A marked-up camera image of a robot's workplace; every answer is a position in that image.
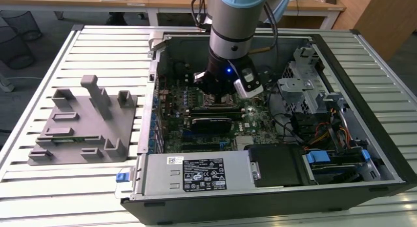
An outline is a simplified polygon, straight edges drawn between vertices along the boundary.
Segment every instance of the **floor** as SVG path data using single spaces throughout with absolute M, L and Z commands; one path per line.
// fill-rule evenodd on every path
M 25 69 L 10 70 L 0 63 L 0 73 L 6 77 L 38 77 L 41 78 L 48 71 L 58 49 L 65 41 L 73 24 L 104 25 L 108 18 L 107 13 L 65 12 L 65 19 L 58 21 L 53 12 L 32 12 L 37 25 L 42 32 L 42 38 L 28 43 L 36 56 L 36 63 Z M 125 21 L 129 25 L 148 25 L 145 20 L 140 20 L 136 13 L 127 13 Z M 191 17 L 187 15 L 159 16 L 161 26 L 192 26 Z M 389 61 L 389 65 L 397 75 L 417 94 L 417 36 L 411 35 L 403 43 L 395 56 Z M 14 85 L 12 93 L 0 91 L 0 129 L 12 130 L 18 117 L 25 109 L 26 103 L 36 91 L 40 80 L 37 79 L 10 79 Z M 6 134 L 0 133 L 0 148 L 6 140 Z

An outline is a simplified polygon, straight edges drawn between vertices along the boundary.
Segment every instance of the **slotted metal surface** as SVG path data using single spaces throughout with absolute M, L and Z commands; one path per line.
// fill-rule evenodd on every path
M 72 31 L 41 82 L 33 99 L 0 153 L 1 226 L 143 226 L 124 211 L 113 196 L 115 175 L 135 165 L 141 105 L 151 60 L 147 27 L 85 26 Z M 193 28 L 159 28 L 157 31 L 191 31 Z M 319 33 L 347 75 L 369 103 L 413 169 L 417 169 L 417 106 L 409 90 L 391 70 L 369 53 L 370 47 L 347 31 L 280 30 L 284 33 Z M 50 96 L 58 87 L 87 95 L 79 81 L 95 74 L 109 95 L 129 90 L 139 95 L 129 158 L 121 163 L 28 166 L 26 159 L 53 107 Z M 332 88 L 335 83 L 327 71 Z M 181 226 L 415 226 L 417 189 L 393 197 L 374 199 L 347 211 L 250 218 Z

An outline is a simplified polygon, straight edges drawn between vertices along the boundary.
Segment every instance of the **white desk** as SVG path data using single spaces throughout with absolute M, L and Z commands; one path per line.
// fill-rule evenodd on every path
M 139 12 L 147 13 L 149 26 L 157 26 L 157 13 L 189 13 L 191 0 L 125 0 L 100 2 L 100 0 L 0 0 L 0 10 L 28 11 L 83 11 L 83 12 Z M 286 16 L 323 17 L 320 29 L 331 29 L 345 6 L 320 3 L 315 0 L 290 2 Z

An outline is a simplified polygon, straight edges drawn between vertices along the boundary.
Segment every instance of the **black wastebasket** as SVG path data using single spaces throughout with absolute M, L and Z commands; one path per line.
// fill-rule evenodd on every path
M 14 27 L 0 27 L 0 60 L 10 69 L 20 69 L 34 62 L 33 54 Z
M 8 26 L 18 29 L 20 36 L 25 41 L 32 41 L 41 37 L 40 29 L 29 11 L 0 11 L 0 16 Z

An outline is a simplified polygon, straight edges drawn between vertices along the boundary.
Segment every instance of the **green circuit board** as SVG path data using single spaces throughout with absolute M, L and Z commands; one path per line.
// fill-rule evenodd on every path
M 188 128 L 191 118 L 187 110 L 204 109 L 204 94 L 197 88 L 189 88 L 179 82 L 167 84 L 169 90 L 163 90 L 161 113 L 164 119 L 164 153 L 183 153 L 183 145 L 219 144 L 220 150 L 236 150 L 235 137 L 251 136 L 254 144 L 279 143 L 279 135 L 271 121 L 264 100 L 267 93 L 250 100 L 230 96 L 231 107 L 239 109 L 240 121 L 232 121 L 231 130 L 222 135 L 192 135 Z

